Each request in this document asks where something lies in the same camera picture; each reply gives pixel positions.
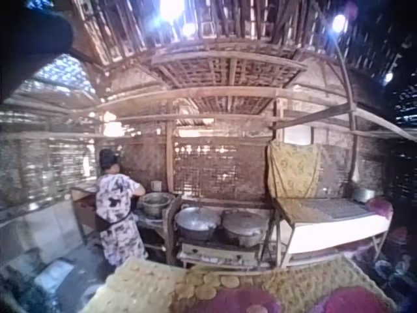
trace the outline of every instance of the woman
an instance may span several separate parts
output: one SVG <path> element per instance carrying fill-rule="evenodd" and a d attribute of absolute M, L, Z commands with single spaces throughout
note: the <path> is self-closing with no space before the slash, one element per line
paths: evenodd
<path fill-rule="evenodd" d="M 97 180 L 96 214 L 112 223 L 109 229 L 100 232 L 104 256 L 114 266 L 122 265 L 130 256 L 146 258 L 145 247 L 130 212 L 130 198 L 144 195 L 145 189 L 119 173 L 117 156 L 111 149 L 100 151 L 99 162 L 103 176 Z"/>

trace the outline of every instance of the dark hair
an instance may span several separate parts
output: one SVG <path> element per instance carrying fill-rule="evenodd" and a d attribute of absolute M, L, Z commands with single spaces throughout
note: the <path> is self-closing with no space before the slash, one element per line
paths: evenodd
<path fill-rule="evenodd" d="M 98 162 L 100 163 L 101 169 L 106 171 L 117 164 L 117 155 L 111 149 L 101 149 Z"/>

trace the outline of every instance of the floral dress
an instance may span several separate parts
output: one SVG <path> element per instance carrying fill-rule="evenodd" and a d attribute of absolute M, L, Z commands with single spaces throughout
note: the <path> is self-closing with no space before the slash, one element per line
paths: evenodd
<path fill-rule="evenodd" d="M 108 222 L 116 222 L 130 212 L 130 198 L 139 183 L 123 174 L 106 174 L 97 180 L 97 214 Z M 147 253 L 132 214 L 122 222 L 100 233 L 104 256 L 115 266 L 130 256 L 146 258 Z"/>

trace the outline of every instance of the cooking pot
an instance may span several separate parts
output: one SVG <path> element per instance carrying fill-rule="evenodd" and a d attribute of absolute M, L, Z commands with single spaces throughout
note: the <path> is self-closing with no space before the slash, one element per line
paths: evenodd
<path fill-rule="evenodd" d="M 216 212 L 204 207 L 187 207 L 175 215 L 175 222 L 183 237 L 191 240 L 209 240 L 220 225 Z"/>
<path fill-rule="evenodd" d="M 167 192 L 151 192 L 144 195 L 139 200 L 146 217 L 160 220 L 162 218 L 162 210 L 169 207 L 174 200 L 173 194 Z"/>
<path fill-rule="evenodd" d="M 366 203 L 368 200 L 375 197 L 375 193 L 376 192 L 371 189 L 356 187 L 353 191 L 352 199 L 360 203 Z"/>
<path fill-rule="evenodd" d="M 254 213 L 235 211 L 225 213 L 222 225 L 230 243 L 249 248 L 258 245 L 265 236 L 266 219 Z"/>

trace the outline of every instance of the hanging towel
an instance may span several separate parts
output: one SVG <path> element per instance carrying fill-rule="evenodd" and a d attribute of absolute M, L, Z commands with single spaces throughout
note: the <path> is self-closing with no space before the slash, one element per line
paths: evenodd
<path fill-rule="evenodd" d="M 319 182 L 319 145 L 268 144 L 268 188 L 273 198 L 313 198 Z"/>

